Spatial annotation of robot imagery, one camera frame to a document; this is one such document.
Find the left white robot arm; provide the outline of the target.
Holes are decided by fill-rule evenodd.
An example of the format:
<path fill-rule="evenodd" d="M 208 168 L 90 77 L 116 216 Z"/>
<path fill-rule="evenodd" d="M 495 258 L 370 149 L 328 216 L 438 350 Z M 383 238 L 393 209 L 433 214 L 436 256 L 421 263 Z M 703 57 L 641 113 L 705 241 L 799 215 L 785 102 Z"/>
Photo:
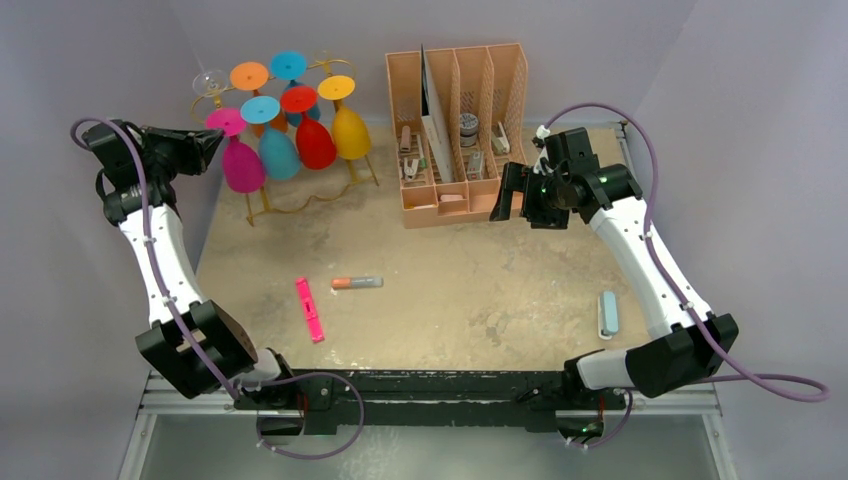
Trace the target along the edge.
<path fill-rule="evenodd" d="M 95 191 L 104 216 L 129 243 L 142 275 L 149 323 L 135 338 L 142 357 L 186 398 L 220 388 L 234 398 L 259 390 L 272 408 L 292 405 L 298 382 L 291 368 L 275 351 L 256 348 L 201 292 L 185 248 L 171 183 L 203 174 L 224 131 L 84 118 L 72 125 L 71 138 L 99 161 Z"/>

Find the magenta plastic wine glass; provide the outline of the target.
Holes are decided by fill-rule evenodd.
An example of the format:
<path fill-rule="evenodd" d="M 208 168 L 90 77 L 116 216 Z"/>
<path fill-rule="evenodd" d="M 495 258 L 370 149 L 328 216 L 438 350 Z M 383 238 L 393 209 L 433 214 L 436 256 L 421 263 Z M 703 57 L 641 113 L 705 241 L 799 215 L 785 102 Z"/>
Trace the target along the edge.
<path fill-rule="evenodd" d="M 230 107 L 217 109 L 206 118 L 205 125 L 223 130 L 227 137 L 222 169 L 228 187 L 241 194 L 251 194 L 263 187 L 266 175 L 260 157 L 240 139 L 248 130 L 240 111 Z"/>

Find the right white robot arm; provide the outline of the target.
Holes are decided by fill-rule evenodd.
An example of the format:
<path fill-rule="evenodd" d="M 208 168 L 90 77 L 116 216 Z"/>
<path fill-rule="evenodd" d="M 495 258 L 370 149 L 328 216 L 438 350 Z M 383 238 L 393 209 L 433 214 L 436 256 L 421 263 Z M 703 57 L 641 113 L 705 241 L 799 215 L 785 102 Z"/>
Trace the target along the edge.
<path fill-rule="evenodd" d="M 721 353 L 739 328 L 715 315 L 691 288 L 647 218 L 648 203 L 623 164 L 601 165 L 586 129 L 534 141 L 536 164 L 507 162 L 491 221 L 505 221 L 521 194 L 520 214 L 534 229 L 564 230 L 578 215 L 612 252 L 645 319 L 649 341 L 629 349 L 600 350 L 565 362 L 561 392 L 584 407 L 607 388 L 630 388 L 655 398 L 700 383 L 723 363 Z"/>

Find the light blue wine glass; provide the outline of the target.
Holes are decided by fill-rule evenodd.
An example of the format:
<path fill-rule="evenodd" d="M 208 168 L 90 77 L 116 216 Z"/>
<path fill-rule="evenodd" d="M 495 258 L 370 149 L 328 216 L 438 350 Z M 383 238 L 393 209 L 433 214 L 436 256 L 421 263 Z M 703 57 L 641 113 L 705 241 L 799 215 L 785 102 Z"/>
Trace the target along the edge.
<path fill-rule="evenodd" d="M 271 121 L 282 113 L 280 102 L 271 96 L 260 95 L 243 103 L 240 114 L 250 125 L 261 125 L 258 154 L 266 175 L 273 180 L 289 180 L 301 169 L 301 162 L 293 141 Z"/>

